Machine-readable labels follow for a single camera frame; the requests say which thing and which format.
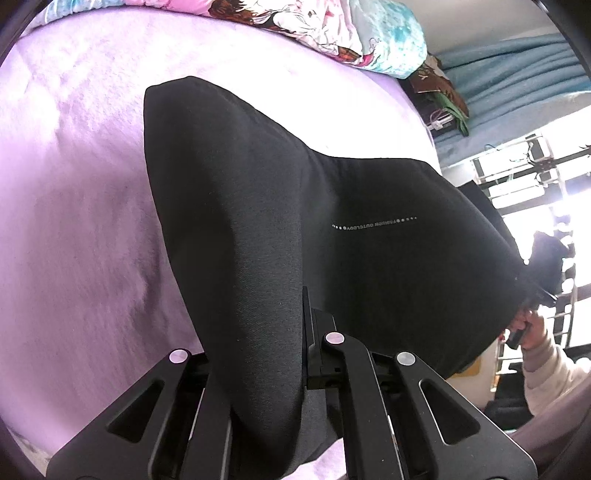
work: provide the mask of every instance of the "bedding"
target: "bedding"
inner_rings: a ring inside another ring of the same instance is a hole
[[[439,167],[396,80],[271,32],[125,7],[20,39],[0,67],[0,417],[49,455],[168,351],[201,351],[143,148],[146,88],[187,75],[323,154]],[[338,478],[330,451],[301,469]]]
[[[408,77],[427,57],[421,26],[408,7],[393,0],[53,0],[30,29],[72,13],[124,5],[278,32],[342,63],[396,78]]]

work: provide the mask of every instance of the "purple blanket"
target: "purple blanket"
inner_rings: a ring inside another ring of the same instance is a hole
[[[187,75],[322,153],[438,168],[396,80],[273,33],[123,7],[22,38],[0,69],[0,416],[49,454],[168,351],[200,350],[143,155],[145,89]]]

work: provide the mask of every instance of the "anime print fabric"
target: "anime print fabric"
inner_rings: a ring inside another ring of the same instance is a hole
[[[339,62],[400,79],[427,57],[423,31],[413,13],[391,0],[53,0],[28,31],[77,12],[124,5],[278,32]]]

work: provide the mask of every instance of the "person's hand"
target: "person's hand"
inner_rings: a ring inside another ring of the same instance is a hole
[[[520,310],[509,325],[509,330],[512,332],[524,330],[528,323],[531,326],[521,340],[521,348],[532,350],[544,343],[546,337],[546,325],[542,315],[532,310]]]

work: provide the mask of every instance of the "pink fabric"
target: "pink fabric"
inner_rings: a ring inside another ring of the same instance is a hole
[[[200,350],[143,155],[145,89],[187,75],[322,153],[437,168],[395,80],[273,33],[126,7],[22,38],[0,69],[0,416],[48,453],[170,350]]]
[[[148,5],[149,7],[165,8],[172,12],[186,12],[194,15],[207,14],[212,0],[125,0],[127,5]]]

